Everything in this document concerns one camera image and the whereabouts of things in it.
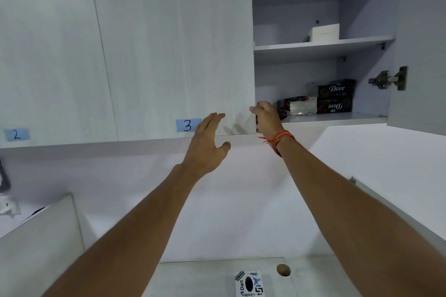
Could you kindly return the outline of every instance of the cabinet shelf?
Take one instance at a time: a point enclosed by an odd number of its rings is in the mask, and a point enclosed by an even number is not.
[[[256,65],[272,65],[340,58],[394,40],[394,35],[381,35],[378,37],[342,39],[336,42],[301,42],[256,46],[254,47],[254,62]]]
[[[301,125],[346,126],[387,123],[387,117],[362,113],[330,113],[315,115],[288,116],[282,120],[285,129],[292,129]]]

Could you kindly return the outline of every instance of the wrist band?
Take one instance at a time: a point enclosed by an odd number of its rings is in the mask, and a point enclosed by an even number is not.
[[[274,152],[277,154],[277,155],[279,155],[280,157],[282,157],[282,155],[279,153],[279,151],[277,150],[277,148],[276,148],[276,145],[277,145],[277,143],[281,140],[281,139],[283,139],[285,136],[290,136],[290,137],[292,137],[293,139],[296,139],[295,137],[294,137],[294,135],[293,134],[291,134],[289,131],[287,131],[287,130],[281,130],[280,132],[278,132],[277,134],[276,134],[276,136],[271,140],[271,139],[269,139],[269,138],[267,138],[267,137],[263,137],[263,136],[261,136],[261,137],[259,137],[259,139],[264,139],[264,140],[266,140],[266,141],[264,141],[264,143],[265,142],[268,142],[269,143],[269,145],[271,146],[271,148],[274,150]]]

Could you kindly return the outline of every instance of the cabinet door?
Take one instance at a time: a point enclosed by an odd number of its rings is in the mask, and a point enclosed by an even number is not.
[[[446,135],[446,2],[401,0],[396,68],[408,66],[405,91],[393,86],[388,124]]]
[[[0,238],[0,296],[40,297],[84,251],[68,195]]]
[[[252,0],[96,0],[120,141],[255,133]]]
[[[0,0],[0,38],[0,148],[117,141],[94,0]]]

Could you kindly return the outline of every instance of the sticker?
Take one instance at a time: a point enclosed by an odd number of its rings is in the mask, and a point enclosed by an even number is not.
[[[6,141],[23,141],[30,139],[30,132],[26,128],[4,129]]]
[[[236,297],[265,297],[259,271],[244,270],[236,275]]]
[[[177,132],[195,132],[201,121],[201,119],[177,120]]]

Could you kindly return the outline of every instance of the hand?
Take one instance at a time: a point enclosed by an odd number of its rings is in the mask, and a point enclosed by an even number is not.
[[[195,130],[184,157],[183,165],[200,178],[214,171],[225,159],[231,149],[231,143],[225,142],[219,148],[215,146],[215,131],[225,114],[210,114]]]
[[[258,131],[268,139],[273,139],[278,132],[283,130],[282,123],[279,119],[276,109],[267,101],[259,101],[257,107],[250,107],[251,113],[257,115],[259,123]]]

